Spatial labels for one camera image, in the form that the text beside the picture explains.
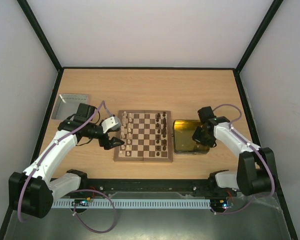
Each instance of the robotic arm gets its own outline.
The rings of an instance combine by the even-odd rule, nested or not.
[[[9,205],[12,209],[17,210],[22,188],[34,169],[36,171],[30,178],[23,195],[21,203],[23,213],[43,218],[51,209],[54,201],[71,191],[85,187],[87,174],[73,169],[67,171],[61,178],[50,182],[61,161],[83,137],[98,139],[100,147],[105,150],[124,144],[122,140],[116,137],[109,139],[108,132],[118,131],[121,127],[120,120],[114,115],[102,121],[101,125],[89,122],[79,131],[58,141],[83,125],[93,115],[94,111],[94,106],[81,103],[76,114],[73,115],[73,120],[70,120],[71,116],[60,123],[53,140],[42,154],[22,173],[14,172],[10,176]]]
[[[277,179],[273,151],[250,142],[234,129],[225,116],[215,116],[210,106],[201,108],[198,115],[202,127],[197,127],[192,139],[211,148],[217,145],[216,140],[220,140],[239,159],[237,172],[228,170],[213,172],[210,179],[213,179],[220,188],[237,189],[246,196],[271,191],[271,177],[256,152],[265,160],[273,179]]]

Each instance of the wooden table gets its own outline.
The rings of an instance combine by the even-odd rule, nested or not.
[[[119,110],[170,110],[172,121],[197,120],[197,111],[205,106],[229,103],[243,109],[232,70],[65,69],[58,94],[88,94],[93,106],[105,100],[113,114]],[[215,114],[230,120],[238,116],[231,107],[219,108]],[[106,117],[103,109],[101,119]],[[41,151],[58,125],[59,121],[50,119]],[[244,115],[235,127],[251,139]],[[207,155],[174,155],[173,163],[139,163],[114,162],[114,149],[104,150],[93,140],[72,149],[53,177],[76,169],[94,179],[206,179],[214,171],[236,170],[238,159],[221,142],[217,144]]]

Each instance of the chess square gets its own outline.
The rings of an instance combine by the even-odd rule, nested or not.
[[[132,158],[137,158],[138,157],[138,151],[132,151],[131,152],[131,157]]]

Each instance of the wooden chessboard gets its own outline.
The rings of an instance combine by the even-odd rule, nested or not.
[[[172,163],[170,111],[120,110],[118,118],[121,130],[116,137],[124,145],[114,149],[114,161]]]

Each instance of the metal floor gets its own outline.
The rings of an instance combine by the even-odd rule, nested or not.
[[[236,208],[244,202],[235,198]],[[5,240],[282,240],[290,239],[276,201],[259,200],[233,215],[213,215],[208,209],[118,209],[118,223],[109,233],[86,230],[70,209],[51,209],[43,219],[21,223],[14,211]],[[81,218],[91,228],[106,230],[112,209],[88,209]]]

